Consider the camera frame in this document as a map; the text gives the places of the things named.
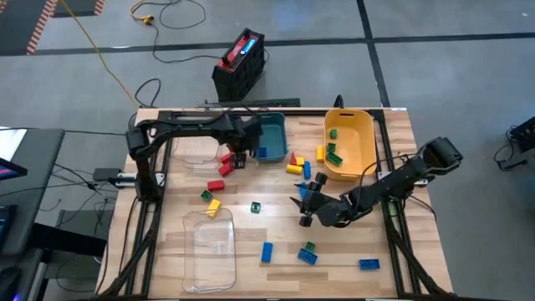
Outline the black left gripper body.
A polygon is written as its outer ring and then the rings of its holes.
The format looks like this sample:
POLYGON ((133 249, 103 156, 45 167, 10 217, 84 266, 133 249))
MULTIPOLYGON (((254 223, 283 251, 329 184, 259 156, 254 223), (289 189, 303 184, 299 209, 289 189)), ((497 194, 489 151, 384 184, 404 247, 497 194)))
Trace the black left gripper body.
POLYGON ((260 118, 254 115, 248 120, 243 120, 239 115, 230 115, 230 120, 236 133, 228 143, 236 145, 236 153, 248 151, 252 155, 258 149, 262 135, 260 118))

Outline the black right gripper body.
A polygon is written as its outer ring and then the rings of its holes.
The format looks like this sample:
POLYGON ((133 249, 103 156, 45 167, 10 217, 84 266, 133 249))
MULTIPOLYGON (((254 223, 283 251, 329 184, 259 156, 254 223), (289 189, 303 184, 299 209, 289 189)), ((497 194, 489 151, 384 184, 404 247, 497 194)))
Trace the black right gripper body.
POLYGON ((316 216, 321 225, 324 227, 347 227, 356 216, 356 204, 352 200, 350 194, 355 191, 352 190, 342 193, 339 198, 335 198, 322 193, 322 188, 326 184, 328 177, 322 172, 318 172, 315 176, 317 186, 313 191, 310 191, 301 201, 307 200, 310 204, 311 212, 309 214, 302 214, 299 225, 302 227, 310 227, 313 222, 313 217, 316 216))

